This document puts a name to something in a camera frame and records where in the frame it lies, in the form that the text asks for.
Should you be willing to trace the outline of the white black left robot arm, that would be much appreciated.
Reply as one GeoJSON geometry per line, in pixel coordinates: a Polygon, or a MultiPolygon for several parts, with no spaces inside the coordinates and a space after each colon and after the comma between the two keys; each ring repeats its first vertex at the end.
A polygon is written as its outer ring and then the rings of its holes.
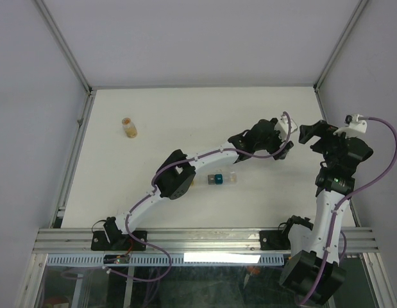
{"type": "Polygon", "coordinates": [[[155,173],[145,197],[123,214],[102,219],[101,231],[93,231],[91,249],[145,249],[145,236],[136,232],[148,210],[165,201],[177,200],[187,193],[194,178],[218,167],[232,166],[249,158],[284,159],[294,146],[291,134],[298,125],[283,113],[281,118],[261,119],[251,129],[231,136],[224,144],[202,152],[185,154],[173,151],[155,173]]]}

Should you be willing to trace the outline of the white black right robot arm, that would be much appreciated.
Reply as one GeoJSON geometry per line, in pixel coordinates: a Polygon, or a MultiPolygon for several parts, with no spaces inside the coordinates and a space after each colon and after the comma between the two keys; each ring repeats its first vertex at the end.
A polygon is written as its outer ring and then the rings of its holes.
{"type": "Polygon", "coordinates": [[[360,139],[366,130],[366,120],[357,115],[347,116],[346,126],[341,128],[324,120],[300,126],[299,143],[306,144],[317,137],[310,149],[321,154],[323,161],[315,180],[314,221],[292,216],[280,232],[280,242],[291,249],[291,258],[279,284],[294,293],[297,305],[323,305],[344,282],[346,272],[339,265],[339,238],[355,188],[353,175],[358,165],[373,154],[360,139]]]}

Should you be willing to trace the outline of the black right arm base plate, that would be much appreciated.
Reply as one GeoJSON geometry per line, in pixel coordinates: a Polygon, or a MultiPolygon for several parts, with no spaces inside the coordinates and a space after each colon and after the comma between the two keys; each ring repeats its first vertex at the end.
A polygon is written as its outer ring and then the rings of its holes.
{"type": "Polygon", "coordinates": [[[261,230],[259,242],[262,251],[289,250],[291,248],[288,233],[282,230],[261,230]]]}

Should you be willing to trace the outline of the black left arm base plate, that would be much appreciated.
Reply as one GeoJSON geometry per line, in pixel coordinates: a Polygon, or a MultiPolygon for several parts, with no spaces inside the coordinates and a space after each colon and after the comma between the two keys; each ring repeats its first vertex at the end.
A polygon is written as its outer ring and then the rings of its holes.
{"type": "Polygon", "coordinates": [[[133,235],[142,241],[139,243],[129,235],[121,235],[118,241],[109,243],[104,231],[94,231],[90,249],[92,251],[128,251],[130,248],[133,252],[143,252],[146,250],[144,240],[147,239],[146,231],[134,231],[133,235]]]}

